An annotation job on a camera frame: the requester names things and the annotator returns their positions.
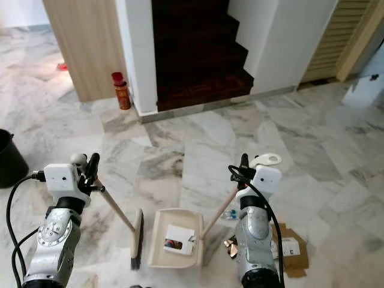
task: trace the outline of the cardboard box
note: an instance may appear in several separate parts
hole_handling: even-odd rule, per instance
[[[289,278],[306,276],[309,267],[307,243],[292,229],[287,229],[284,223],[279,223],[284,252],[284,272]],[[272,240],[278,246],[276,228],[272,225]]]

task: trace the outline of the small box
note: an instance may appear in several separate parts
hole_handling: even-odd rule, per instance
[[[194,230],[169,224],[163,249],[173,253],[192,255],[195,240]]]
[[[287,229],[284,223],[279,223],[281,232],[281,241],[283,245],[284,271],[289,278],[299,278],[306,276],[304,269],[309,267],[307,243],[292,229]],[[272,225],[272,253],[277,253],[278,241],[277,232]]]

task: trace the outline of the cable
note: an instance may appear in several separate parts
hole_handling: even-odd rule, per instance
[[[284,264],[283,263],[283,245],[282,245],[282,241],[281,241],[280,227],[278,225],[276,216],[275,216],[271,206],[269,205],[268,201],[263,196],[263,194],[254,185],[252,185],[251,182],[247,178],[245,178],[241,174],[235,172],[235,171],[239,170],[238,167],[236,167],[234,165],[229,165],[228,169],[233,175],[235,175],[237,178],[239,178],[242,182],[246,183],[264,201],[265,206],[267,208],[267,211],[270,213],[270,215],[274,221],[274,224],[276,227],[276,232],[277,232],[277,241],[278,241],[278,270],[279,270],[279,274],[280,274],[280,284],[281,284],[282,288],[285,288],[285,285],[284,285],[284,265],[283,265]]]
[[[11,224],[11,205],[12,205],[12,200],[13,200],[13,196],[17,190],[17,188],[19,187],[19,185],[28,180],[28,179],[32,179],[33,176],[32,175],[29,175],[23,179],[21,179],[19,182],[17,182],[15,184],[15,186],[12,188],[11,190],[11,194],[9,195],[8,197],[8,203],[7,203],[7,212],[6,212],[6,215],[5,215],[5,219],[7,221],[7,227],[8,227],[8,231],[9,231],[9,234],[11,236],[11,239],[12,239],[12,242],[13,242],[13,245],[16,247],[17,246],[17,239],[16,239],[16,236],[13,232],[13,229],[12,229],[12,224]],[[18,248],[16,250],[17,252],[17,256],[19,257],[19,260],[20,260],[20,265],[22,267],[22,274],[23,274],[23,277],[25,276],[26,274],[26,268],[25,268],[25,262],[24,262],[24,258],[23,258],[23,254],[22,252],[20,251],[20,249]]]
[[[38,228],[36,228],[35,230],[33,230],[30,234],[26,235],[19,243],[16,244],[13,252],[12,252],[12,271],[13,271],[13,275],[14,275],[14,278],[16,279],[16,283],[17,283],[17,288],[21,288],[22,284],[21,284],[21,281],[20,281],[20,278],[19,278],[19,273],[17,272],[17,268],[16,268],[16,253],[19,253],[20,252],[20,246],[28,239],[30,238],[33,234],[35,234],[36,232],[38,231]]]

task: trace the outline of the broom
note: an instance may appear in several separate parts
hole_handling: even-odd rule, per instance
[[[138,208],[136,211],[136,216],[134,219],[134,223],[128,220],[128,218],[121,211],[120,207],[111,197],[109,192],[105,189],[105,186],[102,185],[99,179],[95,181],[95,184],[101,189],[102,197],[108,202],[108,204],[112,207],[113,210],[119,215],[120,219],[128,226],[131,238],[131,270],[139,270],[140,263],[142,258],[142,250],[143,250],[143,237],[144,237],[144,216],[143,211]]]

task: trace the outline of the white paper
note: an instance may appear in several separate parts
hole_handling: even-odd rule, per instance
[[[164,246],[164,250],[178,254],[191,255],[196,237],[195,231],[192,229],[169,224],[164,240],[165,239],[181,242],[182,248],[179,250]]]
[[[283,256],[300,255],[299,242],[293,237],[282,238]],[[275,241],[271,242],[271,251],[274,259],[278,258],[278,249]]]

